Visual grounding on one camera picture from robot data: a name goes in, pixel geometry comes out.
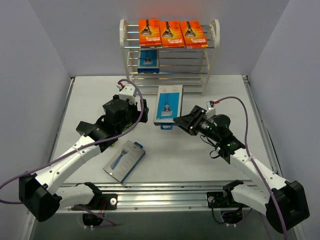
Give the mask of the Harry's blade cartridge pack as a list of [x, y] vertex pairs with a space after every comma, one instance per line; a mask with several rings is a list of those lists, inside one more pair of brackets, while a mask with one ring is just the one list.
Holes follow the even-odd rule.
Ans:
[[153, 123], [161, 130], [172, 130], [175, 118], [181, 116], [183, 85], [160, 85], [158, 87]]

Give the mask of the green black Gillette Labs box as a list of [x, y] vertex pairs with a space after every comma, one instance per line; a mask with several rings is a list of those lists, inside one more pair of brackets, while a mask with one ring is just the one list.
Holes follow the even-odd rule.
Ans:
[[133, 125], [133, 123], [132, 123], [132, 122], [129, 122], [126, 126], [124, 126], [123, 131], [125, 132], [125, 131], [128, 130], [132, 125]]

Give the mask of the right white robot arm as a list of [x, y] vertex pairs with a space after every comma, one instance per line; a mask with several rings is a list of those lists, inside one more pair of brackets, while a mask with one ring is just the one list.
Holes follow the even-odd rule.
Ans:
[[241, 180], [230, 182], [223, 187], [225, 205], [243, 204], [256, 210], [279, 233], [310, 217], [304, 187], [298, 181], [290, 182], [277, 175], [252, 156], [230, 131], [231, 120], [227, 115], [207, 118], [206, 110], [196, 105], [189, 114], [173, 120], [191, 136], [201, 133], [215, 141], [218, 155], [259, 187], [259, 190], [254, 190]]

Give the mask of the orange Gillette Fusion5 razor box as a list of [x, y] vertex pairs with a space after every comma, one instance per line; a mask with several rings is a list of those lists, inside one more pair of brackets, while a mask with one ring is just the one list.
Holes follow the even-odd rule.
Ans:
[[179, 26], [187, 49], [207, 48], [208, 41], [198, 20], [180, 21]]

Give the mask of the small orange Gillette razor box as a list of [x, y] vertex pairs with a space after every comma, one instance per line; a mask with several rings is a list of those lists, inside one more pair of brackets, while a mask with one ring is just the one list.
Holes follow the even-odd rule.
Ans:
[[159, 20], [140, 19], [138, 22], [139, 46], [160, 47], [162, 45]]

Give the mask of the grey Harry's box blue razor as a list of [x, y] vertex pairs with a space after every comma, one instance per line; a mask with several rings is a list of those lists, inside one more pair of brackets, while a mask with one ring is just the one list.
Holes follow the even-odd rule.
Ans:
[[140, 143], [127, 140], [103, 170], [123, 184], [145, 155], [146, 151]]

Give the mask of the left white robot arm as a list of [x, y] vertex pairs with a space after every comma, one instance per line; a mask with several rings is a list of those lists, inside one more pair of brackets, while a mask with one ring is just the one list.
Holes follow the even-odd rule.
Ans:
[[78, 183], [61, 189], [61, 185], [82, 165], [103, 153], [124, 132], [137, 123], [148, 121], [148, 105], [142, 101], [130, 104], [129, 100], [114, 95], [102, 107], [104, 114], [95, 123], [81, 121], [76, 127], [78, 141], [50, 165], [19, 178], [19, 200], [39, 222], [51, 218], [59, 209], [72, 207], [74, 210], [101, 210], [110, 207], [102, 191], [92, 182]]

